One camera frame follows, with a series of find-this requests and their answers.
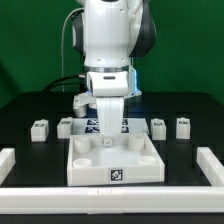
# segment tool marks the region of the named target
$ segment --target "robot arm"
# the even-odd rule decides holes
[[[150,50],[154,25],[150,24],[147,0],[79,2],[85,10],[73,21],[75,40],[81,40],[74,45],[85,56],[90,99],[96,101],[103,143],[110,146],[112,138],[121,133],[124,98],[137,95],[129,57],[144,56]],[[80,108],[77,97],[74,107]]]

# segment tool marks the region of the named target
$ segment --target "white platform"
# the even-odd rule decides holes
[[[71,136],[68,186],[164,181],[165,165],[145,133],[121,134],[112,147],[99,135]]]

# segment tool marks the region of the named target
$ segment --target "black table surface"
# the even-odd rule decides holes
[[[66,187],[68,140],[57,139],[61,118],[74,117],[74,93],[26,93],[0,109],[0,150],[15,148],[16,165],[1,188]],[[88,110],[89,118],[96,111]],[[125,102],[124,117],[165,120],[167,140],[153,141],[165,163],[164,183],[126,186],[210,186],[196,163],[197,147],[224,161],[224,107],[204,93],[144,93]],[[176,139],[176,119],[191,120],[191,139]],[[45,143],[32,143],[35,120],[49,121]],[[224,214],[1,215],[1,223],[224,223]]]

